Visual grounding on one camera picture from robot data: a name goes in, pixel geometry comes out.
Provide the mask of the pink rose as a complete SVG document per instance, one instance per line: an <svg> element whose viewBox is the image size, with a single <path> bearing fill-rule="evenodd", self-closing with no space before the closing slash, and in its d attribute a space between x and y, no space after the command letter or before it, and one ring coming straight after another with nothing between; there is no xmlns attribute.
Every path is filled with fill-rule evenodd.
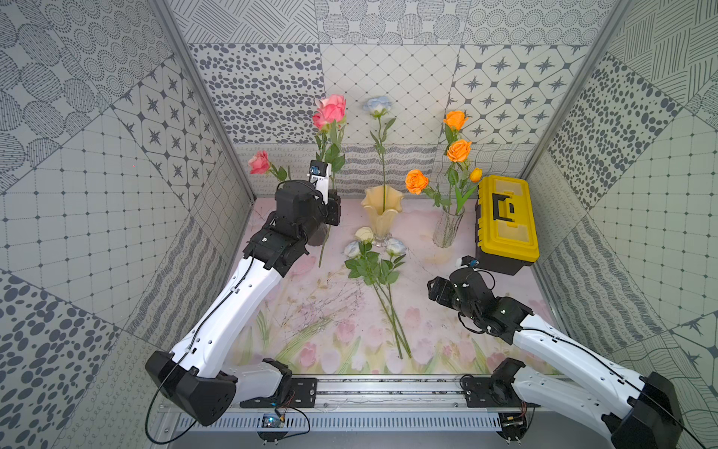
<svg viewBox="0 0 718 449"><path fill-rule="evenodd" d="M331 166L331 188L336 189L336 175L346 162L346 157L342 153L342 140L347 125L346 99L342 95L329 95L318 99L316 104L317 110L312 116L313 124L317 128L316 159Z"/></svg>
<svg viewBox="0 0 718 449"><path fill-rule="evenodd" d="M250 160L249 168L251 175L266 175L270 174L275 177L280 183L284 181L290 181L292 174L290 168L278 166L273 164L269 159L269 154L266 151L258 151Z"/></svg>

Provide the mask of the orange tulip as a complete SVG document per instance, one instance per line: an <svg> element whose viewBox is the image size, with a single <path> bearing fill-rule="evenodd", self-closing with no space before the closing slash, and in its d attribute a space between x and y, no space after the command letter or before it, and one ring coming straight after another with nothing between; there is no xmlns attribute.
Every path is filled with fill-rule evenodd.
<svg viewBox="0 0 718 449"><path fill-rule="evenodd" d="M473 168L473 170L462 169L459 182L456 185L456 214L464 213L465 205L472 196L475 195L478 185L482 179L482 170Z"/></svg>

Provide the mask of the orange rose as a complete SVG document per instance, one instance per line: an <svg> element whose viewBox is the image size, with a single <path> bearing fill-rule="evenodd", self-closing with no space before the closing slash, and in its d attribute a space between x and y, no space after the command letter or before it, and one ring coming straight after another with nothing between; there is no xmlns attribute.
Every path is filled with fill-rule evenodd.
<svg viewBox="0 0 718 449"><path fill-rule="evenodd" d="M426 177L421 170L414 169L409 171L405 179L405 185L411 194L417 196L425 195L433 200L435 207L444 209L445 211L449 210L449 200L444 198L437 188L429 185L428 177Z"/></svg>
<svg viewBox="0 0 718 449"><path fill-rule="evenodd" d="M467 159L471 150L471 143L466 140L458 140L451 144L446 156L451 164L447 170L447 180L450 185L450 196L454 204L454 214L460 215L464 212L464 206L471 196L473 183L470 178L470 169Z"/></svg>
<svg viewBox="0 0 718 449"><path fill-rule="evenodd" d="M453 112L447 112L444 123L444 135L447 144L451 146L454 142L458 141L461 137L461 131L464 125L467 123L467 116L462 110L454 110Z"/></svg>

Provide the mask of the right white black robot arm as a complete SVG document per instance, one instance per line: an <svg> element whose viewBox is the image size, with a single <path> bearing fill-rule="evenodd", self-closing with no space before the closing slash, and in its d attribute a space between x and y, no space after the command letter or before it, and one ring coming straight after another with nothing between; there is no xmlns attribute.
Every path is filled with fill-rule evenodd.
<svg viewBox="0 0 718 449"><path fill-rule="evenodd" d="M487 401L538 407L594 430L615 448L675 448L686 429L675 387L657 372L647 376L622 367L575 342L512 297L497 297L473 260L449 278L427 284L428 297L469 319L474 334L488 335L539 357L566 375L551 379L507 357L488 379L465 374L460 385L467 406Z"/></svg>

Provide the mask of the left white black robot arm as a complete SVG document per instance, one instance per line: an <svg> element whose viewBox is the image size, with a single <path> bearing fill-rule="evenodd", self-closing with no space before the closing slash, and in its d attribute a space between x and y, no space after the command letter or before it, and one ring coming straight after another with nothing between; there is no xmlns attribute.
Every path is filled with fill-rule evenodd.
<svg viewBox="0 0 718 449"><path fill-rule="evenodd" d="M156 351L146 370L159 394L197 424L218 421L237 401L265 398L280 406L290 396L291 370L271 358L224 370L239 333L259 305L305 254L322 226L340 222L340 197L326 177L285 181L276 209L249 240L224 290L188 334L169 352Z"/></svg>

